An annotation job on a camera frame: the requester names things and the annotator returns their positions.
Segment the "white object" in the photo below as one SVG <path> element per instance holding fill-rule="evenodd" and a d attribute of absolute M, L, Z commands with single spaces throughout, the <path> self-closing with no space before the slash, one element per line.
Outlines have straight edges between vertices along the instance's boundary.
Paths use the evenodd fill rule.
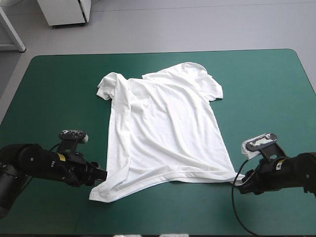
<path fill-rule="evenodd" d="M 256 140 L 256 139 L 259 138 L 259 137 L 264 137 L 264 136 L 266 136 L 267 134 L 268 134 L 268 133 L 261 134 L 261 135 L 259 135 L 259 136 L 257 136 L 257 137 L 250 138 L 250 139 L 244 141 L 244 142 L 241 144 L 241 153 L 244 154 L 244 155 L 247 157 L 247 159 L 252 159 L 252 158 L 255 158 L 256 156 L 260 155 L 260 151 L 255 151 L 255 152 L 249 151 L 249 150 L 247 149 L 247 147 L 246 147 L 246 144 L 247 144 L 248 142 L 252 141 L 252 140 Z"/>
<path fill-rule="evenodd" d="M 91 0 L 38 0 L 38 3 L 50 26 L 89 22 Z"/>
<path fill-rule="evenodd" d="M 98 96 L 112 98 L 108 178 L 90 199 L 111 202 L 174 180 L 233 181 L 236 173 L 209 104 L 223 98 L 221 86 L 196 63 L 142 77 L 110 73 L 98 85 Z"/>
<path fill-rule="evenodd" d="M 20 52 L 24 52 L 25 46 L 4 13 L 2 7 L 0 7 L 0 25 L 2 25 L 4 29 L 0 29 L 0 34 L 4 35 L 6 33 L 10 39 L 7 40 L 6 37 L 4 41 L 0 40 L 0 50 L 19 50 Z"/>

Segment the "green table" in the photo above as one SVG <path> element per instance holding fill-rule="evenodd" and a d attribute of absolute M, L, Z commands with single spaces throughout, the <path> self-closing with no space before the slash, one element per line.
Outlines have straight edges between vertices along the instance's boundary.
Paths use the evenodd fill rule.
<path fill-rule="evenodd" d="M 316 151 L 316 96 L 290 49 L 35 57 L 0 125 L 0 147 L 39 143 L 49 149 L 60 130 L 81 129 L 89 142 L 79 151 L 105 167 L 111 102 L 95 95 L 101 78 L 109 72 L 139 78 L 185 61 L 204 65 L 223 87 L 224 99 L 211 106 L 235 169 L 245 160 L 241 142 L 265 132 L 277 134 L 289 156 Z M 170 182 L 102 203 L 88 200 L 90 187 L 34 179 L 0 220 L 0 234 L 244 235 L 230 188 Z M 316 234 L 315 197 L 301 188 L 236 192 L 236 205 L 259 234 Z"/>

